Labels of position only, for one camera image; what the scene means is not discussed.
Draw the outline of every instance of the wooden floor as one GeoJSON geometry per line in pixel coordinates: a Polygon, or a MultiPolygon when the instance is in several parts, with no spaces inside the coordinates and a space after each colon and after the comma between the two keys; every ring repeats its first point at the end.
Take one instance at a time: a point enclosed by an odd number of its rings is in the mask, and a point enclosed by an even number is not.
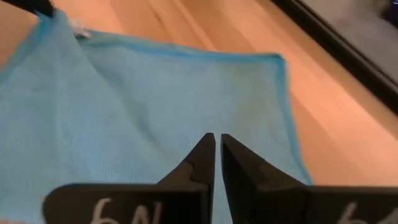
{"type": "MultiPolygon", "coordinates": [[[[101,31],[198,49],[282,54],[303,158],[315,183],[398,185],[397,117],[270,1],[53,2],[101,31]]],[[[0,66],[35,22],[0,2],[0,66]]]]}

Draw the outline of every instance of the cloth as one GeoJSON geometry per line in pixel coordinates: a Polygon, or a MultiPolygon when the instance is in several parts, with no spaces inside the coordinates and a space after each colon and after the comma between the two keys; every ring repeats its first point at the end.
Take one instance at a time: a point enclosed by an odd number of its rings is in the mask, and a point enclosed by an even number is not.
{"type": "Polygon", "coordinates": [[[0,220],[43,222],[43,198],[64,184],[156,183],[207,132],[217,138],[213,223],[231,223],[221,133],[311,184],[280,55],[93,30],[77,39],[62,11],[40,20],[0,74],[0,220]]]}

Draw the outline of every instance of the blue microfiber cloth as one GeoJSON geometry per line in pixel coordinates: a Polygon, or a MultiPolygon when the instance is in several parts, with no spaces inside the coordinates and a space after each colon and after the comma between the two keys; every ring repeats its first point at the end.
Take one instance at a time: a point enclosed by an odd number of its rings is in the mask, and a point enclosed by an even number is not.
{"type": "Polygon", "coordinates": [[[207,132],[217,138],[213,223],[231,223],[220,135],[311,184],[284,59],[223,54],[41,22],[0,74],[0,220],[40,223],[43,198],[73,182],[156,183],[207,132]]]}

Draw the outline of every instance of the wooden surface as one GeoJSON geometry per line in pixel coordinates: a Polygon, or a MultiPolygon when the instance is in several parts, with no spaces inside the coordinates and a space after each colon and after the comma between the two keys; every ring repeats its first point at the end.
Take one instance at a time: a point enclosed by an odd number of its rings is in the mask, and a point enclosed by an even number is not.
{"type": "MultiPolygon", "coordinates": [[[[398,185],[397,117],[268,0],[53,2],[101,31],[198,49],[281,53],[289,62],[303,159],[315,183],[398,185]]],[[[35,23],[33,15],[0,2],[0,65],[35,23]]]]}

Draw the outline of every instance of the handwritten label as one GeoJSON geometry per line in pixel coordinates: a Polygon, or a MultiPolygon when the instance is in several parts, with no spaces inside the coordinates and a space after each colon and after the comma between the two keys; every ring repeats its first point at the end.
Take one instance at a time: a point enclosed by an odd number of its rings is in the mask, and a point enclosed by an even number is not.
{"type": "MultiPolygon", "coordinates": [[[[90,224],[119,224],[116,220],[112,218],[101,218],[102,210],[106,203],[110,203],[112,200],[110,198],[103,198],[98,201],[95,205],[93,219],[90,224]]],[[[160,223],[160,214],[162,213],[162,203],[155,203],[154,218],[152,219],[152,224],[160,223]]],[[[147,207],[143,205],[138,205],[134,216],[132,218],[131,224],[150,224],[150,217],[147,207]]]]}
{"type": "MultiPolygon", "coordinates": [[[[369,224],[364,220],[351,219],[357,207],[356,202],[349,203],[337,224],[369,224]]],[[[385,219],[378,221],[377,224],[398,224],[398,208],[394,208],[385,219]]]]}

